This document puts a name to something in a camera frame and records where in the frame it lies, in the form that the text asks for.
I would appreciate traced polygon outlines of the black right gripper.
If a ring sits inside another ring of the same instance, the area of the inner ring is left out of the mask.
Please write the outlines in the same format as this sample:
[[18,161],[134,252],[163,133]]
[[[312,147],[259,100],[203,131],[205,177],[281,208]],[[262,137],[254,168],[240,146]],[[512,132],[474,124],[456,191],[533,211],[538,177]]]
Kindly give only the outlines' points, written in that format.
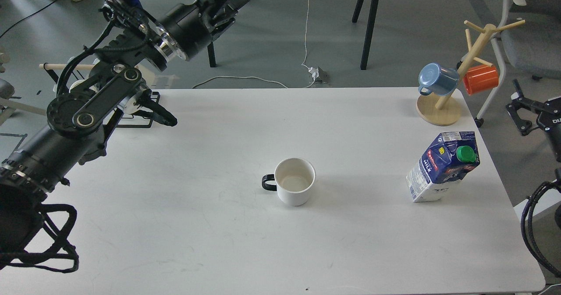
[[548,99],[544,103],[537,100],[528,99],[524,96],[523,91],[517,79],[514,79],[513,85],[516,89],[511,95],[511,103],[507,104],[506,110],[510,118],[515,123],[517,130],[522,136],[527,136],[531,131],[536,129],[533,122],[520,118],[518,111],[524,109],[537,115],[536,125],[543,130],[549,145],[553,151],[555,160],[561,161],[561,98],[555,97]]

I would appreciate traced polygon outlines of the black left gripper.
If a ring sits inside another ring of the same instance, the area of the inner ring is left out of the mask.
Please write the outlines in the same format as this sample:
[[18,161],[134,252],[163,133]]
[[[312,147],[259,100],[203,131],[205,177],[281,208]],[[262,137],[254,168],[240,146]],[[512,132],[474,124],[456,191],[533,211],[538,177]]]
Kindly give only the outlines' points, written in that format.
[[160,36],[156,49],[167,62],[175,57],[191,60],[213,42],[208,28],[229,27],[249,1],[216,0],[206,10],[206,25],[197,5],[177,4],[156,23]]

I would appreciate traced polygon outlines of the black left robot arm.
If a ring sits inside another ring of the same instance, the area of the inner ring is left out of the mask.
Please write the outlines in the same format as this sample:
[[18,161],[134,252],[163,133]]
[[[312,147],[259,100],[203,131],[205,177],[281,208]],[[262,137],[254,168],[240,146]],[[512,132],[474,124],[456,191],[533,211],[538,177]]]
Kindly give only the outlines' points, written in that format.
[[177,119],[150,99],[136,67],[149,61],[160,71],[175,57],[189,60],[205,50],[236,20],[250,0],[196,0],[178,4],[159,20],[139,0],[105,0],[110,31],[68,63],[46,109],[48,125],[1,164],[1,259],[31,257],[24,248],[43,227],[40,203],[66,173],[106,154],[107,140],[124,113],[140,113],[167,126]]

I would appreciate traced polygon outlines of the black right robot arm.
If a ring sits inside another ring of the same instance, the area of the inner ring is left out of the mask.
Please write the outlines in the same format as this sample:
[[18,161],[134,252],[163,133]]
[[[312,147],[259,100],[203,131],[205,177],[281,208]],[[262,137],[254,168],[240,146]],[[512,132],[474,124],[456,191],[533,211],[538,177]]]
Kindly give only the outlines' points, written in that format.
[[[526,199],[515,204],[515,213],[527,226],[533,220],[548,217],[560,226],[560,97],[544,102],[524,96],[517,80],[513,81],[515,93],[506,105],[507,114],[520,137],[511,147],[515,157],[508,164],[510,185],[524,190]],[[523,136],[535,132],[543,135],[543,147],[551,150],[551,160],[541,159],[545,152],[537,144],[525,144]]]

